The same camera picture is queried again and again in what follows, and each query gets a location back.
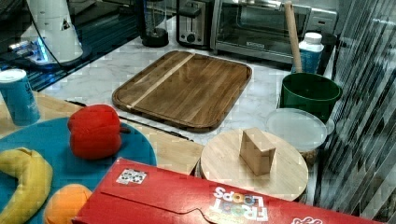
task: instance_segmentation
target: oven door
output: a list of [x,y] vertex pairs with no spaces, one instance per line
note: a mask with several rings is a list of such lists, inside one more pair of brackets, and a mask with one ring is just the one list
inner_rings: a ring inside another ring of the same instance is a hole
[[[291,55],[288,25],[280,2],[224,0],[220,7],[217,43],[243,49],[264,50],[277,55]],[[305,34],[310,10],[310,7],[294,5],[300,40]]]

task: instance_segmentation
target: wooden cutting board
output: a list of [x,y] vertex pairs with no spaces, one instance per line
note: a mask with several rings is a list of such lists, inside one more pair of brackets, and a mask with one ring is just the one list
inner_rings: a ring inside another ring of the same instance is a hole
[[186,51],[171,51],[113,92],[124,111],[192,132],[217,128],[248,84],[251,69]]
[[292,145],[273,134],[262,133],[276,147],[270,174],[253,174],[239,155],[243,130],[231,130],[216,135],[204,147],[202,175],[211,181],[293,201],[306,188],[308,167]]

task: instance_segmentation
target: banana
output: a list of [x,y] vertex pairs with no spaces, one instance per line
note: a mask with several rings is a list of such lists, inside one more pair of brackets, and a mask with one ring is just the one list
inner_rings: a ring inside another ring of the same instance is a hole
[[0,152],[0,171],[18,178],[18,186],[0,213],[0,224],[22,224],[46,201],[52,167],[41,155],[24,147]]

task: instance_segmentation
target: wooden rolling pin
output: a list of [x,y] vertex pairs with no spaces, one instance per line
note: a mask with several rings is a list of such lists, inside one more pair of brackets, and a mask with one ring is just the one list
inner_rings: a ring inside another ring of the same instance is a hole
[[291,51],[293,54],[294,67],[297,73],[303,72],[303,66],[301,64],[300,49],[298,47],[298,36],[296,29],[296,21],[294,18],[294,9],[291,1],[285,3],[285,15],[286,22],[288,23]]

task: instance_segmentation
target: plastic lid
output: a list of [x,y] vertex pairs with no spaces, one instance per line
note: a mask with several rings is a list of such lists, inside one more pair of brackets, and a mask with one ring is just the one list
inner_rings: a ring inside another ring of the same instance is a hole
[[268,115],[266,130],[300,152],[311,151],[326,140],[327,129],[317,117],[299,109],[280,108]]
[[23,79],[26,72],[22,69],[8,69],[0,72],[0,83],[9,83]]
[[320,44],[321,35],[318,33],[306,33],[304,41],[310,44]]

